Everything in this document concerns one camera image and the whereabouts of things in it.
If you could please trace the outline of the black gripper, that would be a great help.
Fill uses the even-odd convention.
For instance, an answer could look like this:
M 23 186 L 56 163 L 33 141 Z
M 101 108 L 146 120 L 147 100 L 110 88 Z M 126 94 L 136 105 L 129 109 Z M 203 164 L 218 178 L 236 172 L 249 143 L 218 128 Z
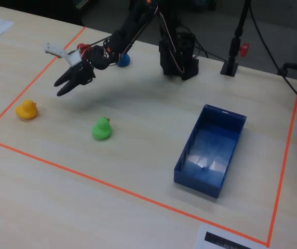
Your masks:
M 70 67 L 54 83 L 58 87 L 65 85 L 57 92 L 57 96 L 63 96 L 79 85 L 86 85 L 95 79 L 94 69 L 106 69 L 113 59 L 111 59 L 102 46 L 78 45 L 76 52 L 80 61 Z

